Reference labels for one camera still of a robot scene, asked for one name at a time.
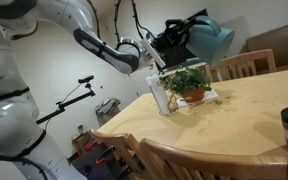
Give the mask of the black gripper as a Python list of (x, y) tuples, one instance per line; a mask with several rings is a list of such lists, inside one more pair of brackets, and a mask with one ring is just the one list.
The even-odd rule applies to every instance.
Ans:
[(190, 32), (185, 31), (195, 24), (195, 20), (181, 20), (181, 19), (168, 19), (165, 22), (166, 29), (163, 33), (160, 33), (152, 42), (153, 47), (162, 52), (167, 48), (175, 46), (185, 46)]

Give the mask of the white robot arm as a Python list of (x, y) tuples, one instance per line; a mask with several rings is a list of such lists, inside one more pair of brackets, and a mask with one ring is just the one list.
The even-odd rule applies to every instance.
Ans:
[(81, 0), (0, 0), (0, 162), (13, 163), (27, 180), (87, 180), (39, 126), (39, 109), (10, 44), (34, 34), (41, 21), (63, 28), (123, 74), (165, 63), (147, 39), (123, 38), (116, 48), (103, 42)]

